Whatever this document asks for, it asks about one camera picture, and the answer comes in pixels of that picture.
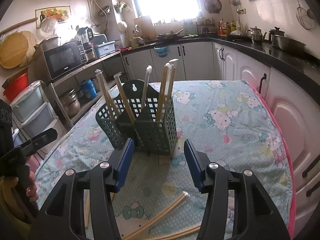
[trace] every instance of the stainless steel kettle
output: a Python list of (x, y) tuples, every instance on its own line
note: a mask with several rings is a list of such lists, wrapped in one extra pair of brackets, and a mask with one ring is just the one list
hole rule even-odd
[(264, 40), (264, 38), (266, 37), (266, 34), (267, 34), (267, 33), (265, 33), (264, 35), (262, 35), (261, 30), (257, 27), (250, 28), (250, 30), (247, 30), (245, 33), (247, 34), (247, 36), (249, 38), (251, 38), (251, 40), (255, 44), (262, 44), (262, 41)]

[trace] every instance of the red bucket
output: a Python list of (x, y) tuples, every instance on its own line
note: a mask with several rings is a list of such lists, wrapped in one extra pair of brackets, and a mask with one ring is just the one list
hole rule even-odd
[(12, 102), (29, 85), (28, 72), (17, 77), (4, 90), (3, 94)]

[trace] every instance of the white cabinet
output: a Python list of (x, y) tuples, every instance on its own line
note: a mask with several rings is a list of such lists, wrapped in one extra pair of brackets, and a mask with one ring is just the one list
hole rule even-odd
[(187, 80), (214, 80), (212, 42), (181, 44)]
[(306, 210), (313, 210), (320, 199), (320, 188), (312, 189), (320, 181), (320, 163), (302, 176), (320, 154), (320, 108), (302, 88), (273, 68), (266, 103), (282, 130), (293, 163), (297, 234), (311, 215)]
[(228, 46), (223, 46), (221, 51), (221, 57), (224, 63), (225, 78), (226, 80), (236, 80), (237, 69), (237, 50)]
[(182, 50), (179, 44), (167, 46), (167, 54), (158, 54), (155, 49), (151, 49), (151, 56), (153, 60), (153, 70), (157, 75), (157, 82), (161, 82), (163, 67), (170, 60), (177, 58), (179, 59), (179, 67), (176, 69), (174, 76), (175, 81), (186, 80), (186, 74), (184, 72)]
[(259, 91), (260, 81), (262, 80), (261, 95), (266, 98), (269, 87), (271, 68), (258, 62), (257, 60), (238, 52), (236, 80), (246, 80), (257, 91)]
[[(127, 65), (127, 70), (130, 73), (132, 79), (144, 80), (146, 76), (146, 68), (148, 67), (148, 65), (151, 65), (153, 67), (150, 49), (124, 55), (124, 63)], [(156, 71), (152, 71), (149, 82), (157, 82), (157, 80), (158, 78), (156, 76)]]
[(214, 79), (215, 80), (226, 80), (225, 65), (223, 63), (221, 52), (222, 45), (219, 43), (212, 43), (214, 51)]

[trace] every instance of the kitchen counter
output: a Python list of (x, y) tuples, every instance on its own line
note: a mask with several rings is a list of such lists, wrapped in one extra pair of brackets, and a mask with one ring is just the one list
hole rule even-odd
[(200, 41), (212, 41), (229, 46), (267, 66), (277, 69), (303, 88), (303, 90), (320, 105), (320, 61), (308, 54), (306, 54), (305, 58), (295, 57), (268, 43), (257, 45), (250, 41), (228, 41), (223, 38), (182, 37), (175, 41), (147, 44), (124, 52), (123, 55), (145, 49), (153, 49), (155, 47), (160, 48), (169, 45)]

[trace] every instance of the picture frame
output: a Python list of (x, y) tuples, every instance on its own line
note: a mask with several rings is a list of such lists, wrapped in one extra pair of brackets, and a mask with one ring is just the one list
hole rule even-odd
[(38, 17), (38, 19), (36, 20), (37, 29), (41, 27), (41, 21), (46, 17), (55, 18), (59, 22), (59, 24), (68, 22), (71, 17), (70, 6), (46, 7), (35, 10), (35, 13), (36, 17)]

